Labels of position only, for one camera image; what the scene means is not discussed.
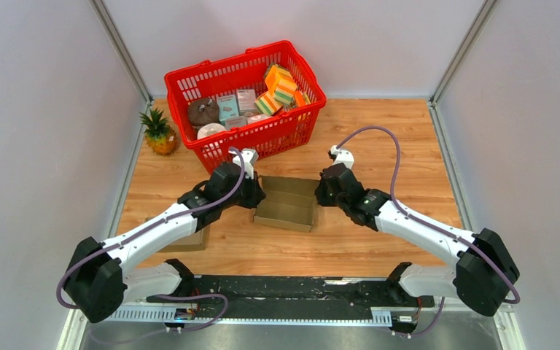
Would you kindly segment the brown cardboard box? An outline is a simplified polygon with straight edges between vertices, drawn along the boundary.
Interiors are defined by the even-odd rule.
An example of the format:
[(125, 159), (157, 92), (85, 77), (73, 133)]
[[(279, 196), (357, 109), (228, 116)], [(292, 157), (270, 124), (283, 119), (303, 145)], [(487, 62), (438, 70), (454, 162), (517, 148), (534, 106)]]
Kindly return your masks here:
[(196, 252), (206, 249), (211, 227), (205, 227), (192, 235), (180, 238), (160, 250), (160, 253)]

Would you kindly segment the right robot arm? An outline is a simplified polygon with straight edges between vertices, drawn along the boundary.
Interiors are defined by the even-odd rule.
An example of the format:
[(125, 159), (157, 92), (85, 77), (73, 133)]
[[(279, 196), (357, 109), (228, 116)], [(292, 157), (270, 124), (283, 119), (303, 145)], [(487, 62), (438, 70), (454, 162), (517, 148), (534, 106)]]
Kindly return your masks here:
[(478, 314), (493, 316), (520, 277), (498, 233), (488, 228), (474, 233), (420, 214), (386, 192), (365, 189), (342, 163), (320, 173), (315, 196), (321, 206), (338, 207), (353, 223), (402, 238), (445, 263), (398, 265), (386, 286), (396, 305), (422, 296), (457, 298)]

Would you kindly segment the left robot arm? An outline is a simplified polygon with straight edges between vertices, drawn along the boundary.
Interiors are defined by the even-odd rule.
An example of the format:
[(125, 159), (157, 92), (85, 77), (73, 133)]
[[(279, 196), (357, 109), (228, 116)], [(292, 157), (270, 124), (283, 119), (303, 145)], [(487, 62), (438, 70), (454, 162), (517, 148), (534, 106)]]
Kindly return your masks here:
[(58, 302), (99, 323), (131, 301), (168, 296), (178, 303), (189, 300), (193, 277), (181, 262), (172, 259), (152, 268), (139, 264), (173, 242), (206, 229), (224, 210), (233, 206), (254, 209), (264, 198), (252, 153), (242, 152), (144, 224), (105, 241), (92, 237), (80, 241), (58, 282)]

